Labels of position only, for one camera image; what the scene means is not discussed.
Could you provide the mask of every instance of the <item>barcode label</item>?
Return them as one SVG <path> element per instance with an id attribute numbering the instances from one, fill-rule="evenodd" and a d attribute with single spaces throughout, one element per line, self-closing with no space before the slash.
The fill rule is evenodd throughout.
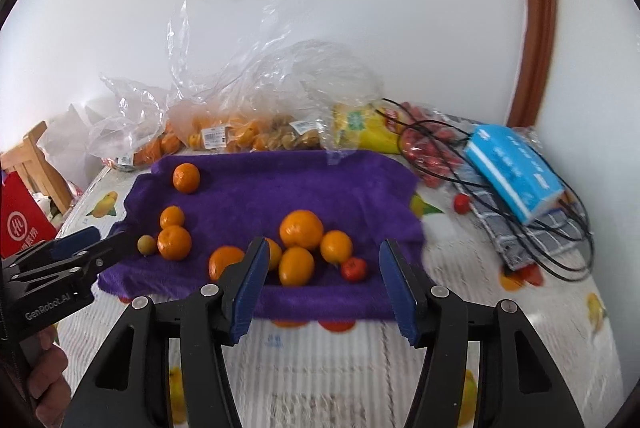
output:
<path id="1" fill-rule="evenodd" d="M 293 130 L 295 130 L 299 135 L 302 135 L 308 131 L 315 131 L 318 128 L 318 122 L 314 119 L 292 121 L 289 125 L 291 125 L 291 127 L 293 127 Z"/>
<path id="2" fill-rule="evenodd" d="M 202 129 L 202 142 L 204 148 L 225 148 L 226 147 L 226 127 L 220 125 L 212 129 Z"/>
<path id="3" fill-rule="evenodd" d="M 122 166 L 133 166 L 133 156 L 128 153 L 127 155 L 117 157 L 116 163 L 121 164 Z"/>

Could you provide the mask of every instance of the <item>yellow package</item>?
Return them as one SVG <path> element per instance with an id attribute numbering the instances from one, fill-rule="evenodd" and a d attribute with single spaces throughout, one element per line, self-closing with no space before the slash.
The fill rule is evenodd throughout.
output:
<path id="1" fill-rule="evenodd" d="M 369 104 L 364 107 L 349 107 L 338 104 L 334 107 L 334 132 L 340 148 L 360 148 L 380 153 L 400 153 L 398 134 L 401 126 L 398 112 L 382 105 Z"/>

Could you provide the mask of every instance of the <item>blue box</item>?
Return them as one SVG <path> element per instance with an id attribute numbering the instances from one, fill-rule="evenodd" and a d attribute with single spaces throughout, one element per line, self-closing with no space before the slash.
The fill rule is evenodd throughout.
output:
<path id="1" fill-rule="evenodd" d="M 478 125 L 465 153 L 524 225 L 553 208 L 564 192 L 542 158 L 508 127 Z"/>

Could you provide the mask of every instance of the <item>table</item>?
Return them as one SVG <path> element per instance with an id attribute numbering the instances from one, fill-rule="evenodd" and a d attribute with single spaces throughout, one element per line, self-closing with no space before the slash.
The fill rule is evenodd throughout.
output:
<path id="1" fill-rule="evenodd" d="M 123 218 L 122 202 L 139 173 L 102 170 L 59 235 L 87 226 L 96 226 L 106 235 Z M 95 204 L 108 192 L 117 193 L 116 215 L 94 217 Z M 589 320 L 588 299 L 599 299 L 593 279 L 567 284 L 545 274 L 542 286 L 527 283 L 505 288 L 502 264 L 472 216 L 456 215 L 443 190 L 420 185 L 418 193 L 445 212 L 422 218 L 427 237 L 422 261 L 433 280 L 468 301 L 490 306 L 504 298 L 516 301 L 558 365 L 586 427 L 605 426 L 624 396 L 609 323 L 605 320 L 596 332 Z M 577 265 L 577 257 L 577 250 L 568 252 L 563 262 Z M 126 307 L 95 285 L 94 294 L 93 304 L 62 320 L 58 328 L 69 356 L 65 376 L 72 390 Z M 377 321 L 358 321 L 351 331 L 337 334 L 316 322 L 285 329 L 255 319 L 249 334 L 236 347 L 223 351 L 246 428 L 403 426 L 424 359 L 424 350 L 412 349 L 395 323 Z M 477 343 L 469 344 L 467 368 L 476 379 L 478 351 Z M 175 342 L 170 346 L 170 366 L 178 361 Z"/>

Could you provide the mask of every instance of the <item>metal bolt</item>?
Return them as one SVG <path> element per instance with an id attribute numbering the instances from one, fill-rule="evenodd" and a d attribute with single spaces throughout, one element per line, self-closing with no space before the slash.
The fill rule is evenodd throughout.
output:
<path id="1" fill-rule="evenodd" d="M 133 299 L 133 301 L 131 302 L 131 306 L 133 307 L 133 309 L 143 309 L 147 306 L 148 303 L 149 299 L 146 296 L 138 296 L 137 298 Z"/>
<path id="2" fill-rule="evenodd" d="M 511 300 L 502 300 L 502 302 L 500 302 L 500 307 L 502 307 L 502 310 L 506 313 L 514 313 L 518 310 L 516 302 Z"/>
<path id="3" fill-rule="evenodd" d="M 443 285 L 434 285 L 431 288 L 431 294 L 436 298 L 446 298 L 449 296 L 449 289 L 444 287 Z"/>
<path id="4" fill-rule="evenodd" d="M 208 283 L 200 288 L 200 294 L 203 296 L 214 296 L 218 294 L 220 288 L 214 283 Z"/>

